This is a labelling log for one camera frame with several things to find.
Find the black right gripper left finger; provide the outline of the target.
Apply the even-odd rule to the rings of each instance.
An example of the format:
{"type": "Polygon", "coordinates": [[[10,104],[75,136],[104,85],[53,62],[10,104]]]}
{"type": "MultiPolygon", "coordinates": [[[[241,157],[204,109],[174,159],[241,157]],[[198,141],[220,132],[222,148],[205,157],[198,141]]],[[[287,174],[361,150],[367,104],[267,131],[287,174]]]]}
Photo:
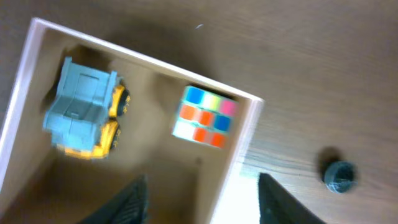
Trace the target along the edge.
{"type": "Polygon", "coordinates": [[[148,203],[147,177],[140,175],[78,224],[144,224],[148,203]]]}

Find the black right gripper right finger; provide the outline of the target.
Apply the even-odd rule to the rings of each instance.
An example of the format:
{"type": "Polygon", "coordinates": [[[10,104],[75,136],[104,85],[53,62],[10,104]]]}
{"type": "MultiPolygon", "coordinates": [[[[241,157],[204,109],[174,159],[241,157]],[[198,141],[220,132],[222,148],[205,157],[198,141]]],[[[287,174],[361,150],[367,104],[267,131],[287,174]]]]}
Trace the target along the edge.
{"type": "Polygon", "coordinates": [[[258,179],[260,224],[325,224],[270,174],[258,179]]]}

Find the small black round cap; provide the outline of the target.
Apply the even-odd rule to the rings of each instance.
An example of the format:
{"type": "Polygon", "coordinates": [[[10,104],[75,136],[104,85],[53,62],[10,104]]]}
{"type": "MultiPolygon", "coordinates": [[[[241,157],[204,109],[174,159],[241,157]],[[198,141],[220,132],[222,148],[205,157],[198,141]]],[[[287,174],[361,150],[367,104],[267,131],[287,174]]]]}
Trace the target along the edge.
{"type": "Polygon", "coordinates": [[[358,184],[356,167],[348,161],[335,161],[324,172],[323,182],[329,191],[345,194],[358,184]]]}

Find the yellow grey toy dump truck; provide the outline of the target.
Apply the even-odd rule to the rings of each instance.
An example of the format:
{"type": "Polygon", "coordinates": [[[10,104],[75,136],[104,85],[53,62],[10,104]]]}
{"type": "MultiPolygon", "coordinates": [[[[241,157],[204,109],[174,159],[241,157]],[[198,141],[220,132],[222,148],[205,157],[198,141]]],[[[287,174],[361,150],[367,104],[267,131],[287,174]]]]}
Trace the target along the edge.
{"type": "Polygon", "coordinates": [[[121,125],[117,118],[126,113],[130,100],[117,71],[103,72],[66,57],[43,129],[68,156],[104,159],[118,146],[121,125]]]}

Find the colourful puzzle cube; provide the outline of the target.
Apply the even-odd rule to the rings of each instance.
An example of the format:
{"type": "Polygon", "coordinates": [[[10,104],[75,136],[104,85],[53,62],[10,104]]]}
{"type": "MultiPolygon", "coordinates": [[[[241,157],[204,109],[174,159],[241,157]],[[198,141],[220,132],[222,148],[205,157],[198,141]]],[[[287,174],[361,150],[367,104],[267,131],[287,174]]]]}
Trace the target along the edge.
{"type": "Polygon", "coordinates": [[[221,149],[227,142],[237,110],[237,101],[196,86],[186,86],[172,135],[221,149]]]}

